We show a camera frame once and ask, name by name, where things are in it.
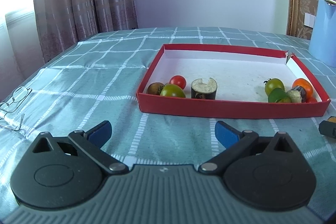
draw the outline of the light switch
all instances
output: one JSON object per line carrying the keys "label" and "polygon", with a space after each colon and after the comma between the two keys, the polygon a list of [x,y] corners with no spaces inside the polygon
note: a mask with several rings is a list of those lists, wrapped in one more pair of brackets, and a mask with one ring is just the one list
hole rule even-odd
{"label": "light switch", "polygon": [[314,27],[314,23],[315,23],[315,18],[316,16],[305,13],[304,14],[304,22],[303,24],[307,27],[313,28]]}

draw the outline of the red box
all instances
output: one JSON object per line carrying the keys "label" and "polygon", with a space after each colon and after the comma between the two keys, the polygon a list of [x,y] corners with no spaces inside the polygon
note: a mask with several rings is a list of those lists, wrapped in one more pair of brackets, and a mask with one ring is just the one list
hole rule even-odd
{"label": "red box", "polygon": [[[187,80],[186,98],[146,94],[153,82],[167,83],[174,75]],[[217,81],[216,100],[191,99],[191,82]],[[268,103],[264,81],[280,78],[286,90],[297,78],[314,88],[317,103]],[[136,96],[142,112],[235,119],[275,119],[323,116],[330,104],[324,88],[294,55],[257,47],[212,44],[164,44],[142,79]]]}

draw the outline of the blue kettle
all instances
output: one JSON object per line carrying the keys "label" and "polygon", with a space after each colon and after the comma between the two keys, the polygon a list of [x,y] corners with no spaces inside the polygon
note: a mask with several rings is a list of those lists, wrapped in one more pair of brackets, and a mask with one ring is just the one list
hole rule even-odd
{"label": "blue kettle", "polygon": [[336,1],[319,0],[309,53],[328,66],[336,67]]}

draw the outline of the ribbed gray panel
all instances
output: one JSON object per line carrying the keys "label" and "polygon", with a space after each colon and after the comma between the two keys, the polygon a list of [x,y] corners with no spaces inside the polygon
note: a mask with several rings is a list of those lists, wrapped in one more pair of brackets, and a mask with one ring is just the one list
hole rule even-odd
{"label": "ribbed gray panel", "polygon": [[192,165],[136,165],[110,177],[101,191],[58,212],[20,206],[4,224],[322,224],[307,208],[273,213],[239,202],[218,177]]}

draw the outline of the orange tomato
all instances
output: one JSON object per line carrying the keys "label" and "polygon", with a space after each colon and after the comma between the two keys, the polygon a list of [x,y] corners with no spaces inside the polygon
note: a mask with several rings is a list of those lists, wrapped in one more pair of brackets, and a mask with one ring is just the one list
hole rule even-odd
{"label": "orange tomato", "polygon": [[293,85],[292,85],[292,88],[297,86],[297,85],[300,85],[301,87],[303,87],[306,90],[307,100],[313,96],[313,91],[314,91],[313,87],[306,79],[303,79],[303,78],[296,79],[294,81]]}
{"label": "orange tomato", "polygon": [[310,97],[307,99],[306,103],[317,103],[317,100],[314,97]]}

